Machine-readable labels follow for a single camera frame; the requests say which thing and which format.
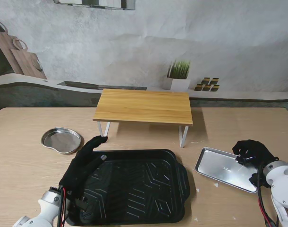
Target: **round metal dish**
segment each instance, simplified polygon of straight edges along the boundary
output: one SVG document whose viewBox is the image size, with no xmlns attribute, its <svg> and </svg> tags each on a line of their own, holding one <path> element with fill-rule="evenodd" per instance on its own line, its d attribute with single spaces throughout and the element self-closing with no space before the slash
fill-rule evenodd
<svg viewBox="0 0 288 227">
<path fill-rule="evenodd" d="M 68 155 L 79 148 L 81 144 L 81 136 L 71 129 L 56 127 L 48 130 L 42 136 L 41 144 L 46 148 Z"/>
</svg>

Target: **red cable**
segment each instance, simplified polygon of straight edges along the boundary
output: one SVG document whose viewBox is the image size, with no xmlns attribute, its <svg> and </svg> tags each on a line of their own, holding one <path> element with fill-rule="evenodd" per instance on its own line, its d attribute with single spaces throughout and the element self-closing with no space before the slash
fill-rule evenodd
<svg viewBox="0 0 288 227">
<path fill-rule="evenodd" d="M 63 189 L 63 204 L 62 204 L 61 224 L 63 222 L 63 220 L 62 220 L 63 214 L 66 212 L 66 211 L 64 211 L 64 203 L 66 202 L 65 188 L 62 188 L 62 189 Z"/>
<path fill-rule="evenodd" d="M 263 214 L 263 217 L 264 217 L 265 220 L 267 221 L 269 227 L 271 227 L 272 225 L 270 224 L 270 222 L 269 222 L 269 220 L 268 220 L 266 214 L 263 212 L 263 209 L 262 209 L 262 205 L 261 205 L 261 201 L 260 201 L 260 199 L 258 199 L 258 205 L 259 205 L 259 208 L 261 209 L 261 212 L 262 212 L 262 214 Z"/>
</svg>

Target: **wooden tabletop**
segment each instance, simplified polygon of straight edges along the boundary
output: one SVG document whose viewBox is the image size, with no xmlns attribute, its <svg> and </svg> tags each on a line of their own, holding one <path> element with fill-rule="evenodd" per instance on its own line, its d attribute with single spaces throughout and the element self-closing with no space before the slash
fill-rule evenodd
<svg viewBox="0 0 288 227">
<path fill-rule="evenodd" d="M 93 120 L 192 126 L 189 94 L 104 89 Z"/>
<path fill-rule="evenodd" d="M 50 186 L 58 186 L 75 156 L 45 148 L 40 144 L 41 136 L 59 126 L 79 132 L 88 141 L 99 135 L 97 124 L 92 121 L 94 112 L 95 108 L 5 108 L 0 111 L 0 227 L 12 226 L 24 215 L 37 216 L 40 213 L 38 199 Z M 98 150 L 166 148 L 185 166 L 191 194 L 185 203 L 183 220 L 149 225 L 151 227 L 264 226 L 257 194 L 200 175 L 194 168 L 203 147 L 232 152 L 238 140 L 247 139 L 264 143 L 274 156 L 288 161 L 287 110 L 192 108 L 192 116 L 194 125 L 189 128 L 187 146 L 183 149 L 179 148 L 175 126 L 123 122 L 112 124 L 109 140 Z M 265 208 L 275 219 L 271 192 L 266 188 L 262 192 Z"/>
</svg>

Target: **potted plant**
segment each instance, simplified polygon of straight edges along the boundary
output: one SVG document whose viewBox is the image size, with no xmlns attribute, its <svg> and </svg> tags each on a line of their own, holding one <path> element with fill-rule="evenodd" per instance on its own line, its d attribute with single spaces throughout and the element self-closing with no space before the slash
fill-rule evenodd
<svg viewBox="0 0 288 227">
<path fill-rule="evenodd" d="M 189 61 L 174 61 L 168 68 L 167 78 L 165 78 L 165 89 L 170 91 L 187 91 L 190 80 Z"/>
</svg>

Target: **stainless steel tray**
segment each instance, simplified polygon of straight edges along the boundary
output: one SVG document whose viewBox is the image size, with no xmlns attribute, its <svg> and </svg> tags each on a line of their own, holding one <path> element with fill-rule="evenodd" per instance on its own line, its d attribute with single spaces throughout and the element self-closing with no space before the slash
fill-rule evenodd
<svg viewBox="0 0 288 227">
<path fill-rule="evenodd" d="M 257 188 L 249 178 L 257 173 L 254 166 L 243 166 L 235 158 L 237 155 L 224 151 L 203 148 L 195 165 L 195 170 L 212 179 L 229 184 L 246 192 L 256 193 Z"/>
<path fill-rule="evenodd" d="M 44 133 L 41 143 L 46 148 L 67 155 L 79 148 L 81 136 L 71 129 L 56 127 Z"/>
</svg>

